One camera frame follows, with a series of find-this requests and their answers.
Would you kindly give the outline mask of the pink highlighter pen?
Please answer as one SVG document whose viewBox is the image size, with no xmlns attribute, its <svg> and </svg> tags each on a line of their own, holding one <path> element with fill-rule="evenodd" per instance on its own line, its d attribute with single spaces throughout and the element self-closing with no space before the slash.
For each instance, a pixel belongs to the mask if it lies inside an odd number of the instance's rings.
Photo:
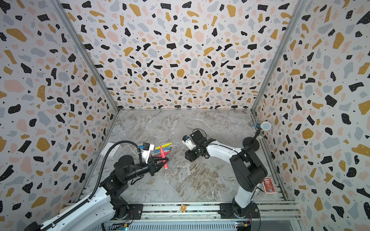
<svg viewBox="0 0 370 231">
<path fill-rule="evenodd" d="M 166 155 L 167 155 L 167 153 L 164 152 L 164 149 L 163 148 L 160 149 L 160 153 L 161 153 L 161 157 L 162 158 L 165 158 Z M 167 169 L 168 168 L 168 165 L 167 164 L 164 164 L 164 168 Z"/>
</svg>

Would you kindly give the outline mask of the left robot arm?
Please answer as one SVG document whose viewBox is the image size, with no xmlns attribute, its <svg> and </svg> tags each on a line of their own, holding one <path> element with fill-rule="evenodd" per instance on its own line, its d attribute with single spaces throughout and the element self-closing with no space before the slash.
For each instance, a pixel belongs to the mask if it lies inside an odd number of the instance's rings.
<svg viewBox="0 0 370 231">
<path fill-rule="evenodd" d="M 88 196 L 56 217 L 38 224 L 33 222 L 25 231 L 86 230 L 112 219 L 132 215 L 128 203 L 120 195 L 129 187 L 129 181 L 149 173 L 154 176 L 167 162 L 167 157 L 150 157 L 147 163 L 135 164 L 130 155 L 122 156 L 110 175 L 94 188 Z"/>
</svg>

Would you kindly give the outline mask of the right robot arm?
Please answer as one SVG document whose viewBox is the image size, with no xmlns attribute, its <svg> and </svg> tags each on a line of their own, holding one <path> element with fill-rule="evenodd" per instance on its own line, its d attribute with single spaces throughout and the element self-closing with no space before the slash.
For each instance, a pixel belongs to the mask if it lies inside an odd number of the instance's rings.
<svg viewBox="0 0 370 231">
<path fill-rule="evenodd" d="M 239 188 L 232 201 L 232 211 L 237 217 L 243 218 L 249 214 L 248 209 L 252 198 L 258 190 L 258 185 L 267 176 L 267 169 L 248 146 L 235 148 L 222 144 L 216 139 L 206 139 L 199 130 L 191 135 L 185 135 L 182 143 L 186 145 L 186 159 L 190 162 L 199 157 L 215 157 L 232 166 Z"/>
</svg>

